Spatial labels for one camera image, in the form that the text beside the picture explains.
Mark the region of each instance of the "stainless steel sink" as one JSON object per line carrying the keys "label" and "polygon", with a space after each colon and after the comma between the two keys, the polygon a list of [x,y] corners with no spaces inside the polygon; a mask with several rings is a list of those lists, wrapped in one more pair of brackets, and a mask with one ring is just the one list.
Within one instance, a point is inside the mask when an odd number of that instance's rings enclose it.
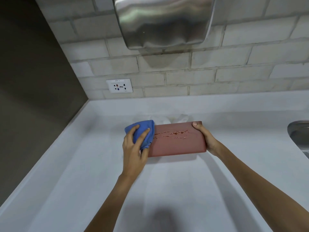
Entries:
{"label": "stainless steel sink", "polygon": [[288,125],[288,134],[309,159],[309,120],[292,122]]}

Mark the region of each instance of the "forearm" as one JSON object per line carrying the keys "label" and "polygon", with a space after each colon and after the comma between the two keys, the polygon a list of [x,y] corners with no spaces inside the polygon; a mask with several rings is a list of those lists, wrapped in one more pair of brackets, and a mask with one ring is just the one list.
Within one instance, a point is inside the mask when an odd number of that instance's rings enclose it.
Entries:
{"label": "forearm", "polygon": [[309,213],[222,145],[217,153],[273,231],[309,231]]}
{"label": "forearm", "polygon": [[84,232],[112,232],[133,180],[119,176],[113,190]]}

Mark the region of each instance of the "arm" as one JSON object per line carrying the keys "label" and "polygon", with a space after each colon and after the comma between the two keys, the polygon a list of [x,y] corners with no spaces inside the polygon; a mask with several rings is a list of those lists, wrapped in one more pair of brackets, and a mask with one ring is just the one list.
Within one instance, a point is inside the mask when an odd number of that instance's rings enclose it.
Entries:
{"label": "arm", "polygon": [[193,127],[204,134],[208,151],[225,164],[273,231],[309,231],[309,212],[245,165],[203,125],[193,122]]}
{"label": "arm", "polygon": [[140,147],[150,129],[143,132],[134,144],[133,134],[138,128],[139,125],[133,127],[125,136],[122,144],[122,174],[118,177],[113,190],[84,232],[112,232],[114,230],[123,202],[133,182],[143,170],[148,158],[149,150],[144,149],[143,153],[140,154]]}

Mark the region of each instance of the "dark partition wall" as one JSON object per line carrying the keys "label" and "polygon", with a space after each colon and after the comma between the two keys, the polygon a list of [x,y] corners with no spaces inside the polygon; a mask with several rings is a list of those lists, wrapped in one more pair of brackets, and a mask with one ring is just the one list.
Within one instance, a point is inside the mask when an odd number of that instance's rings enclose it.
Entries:
{"label": "dark partition wall", "polygon": [[0,0],[0,205],[87,100],[35,0]]}

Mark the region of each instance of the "microfiber cloth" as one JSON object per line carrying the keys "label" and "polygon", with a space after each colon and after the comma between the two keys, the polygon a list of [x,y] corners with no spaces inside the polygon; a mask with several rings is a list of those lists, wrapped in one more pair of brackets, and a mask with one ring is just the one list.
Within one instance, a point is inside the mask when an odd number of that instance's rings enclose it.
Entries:
{"label": "microfiber cloth", "polygon": [[150,144],[153,141],[153,138],[155,136],[155,122],[153,120],[145,120],[145,121],[139,121],[134,124],[129,125],[125,128],[126,134],[136,125],[139,125],[139,128],[134,132],[133,134],[133,143],[136,143],[136,140],[141,136],[141,134],[148,128],[150,128],[149,133],[145,137],[143,143],[141,144],[141,150],[145,148],[149,148]]}

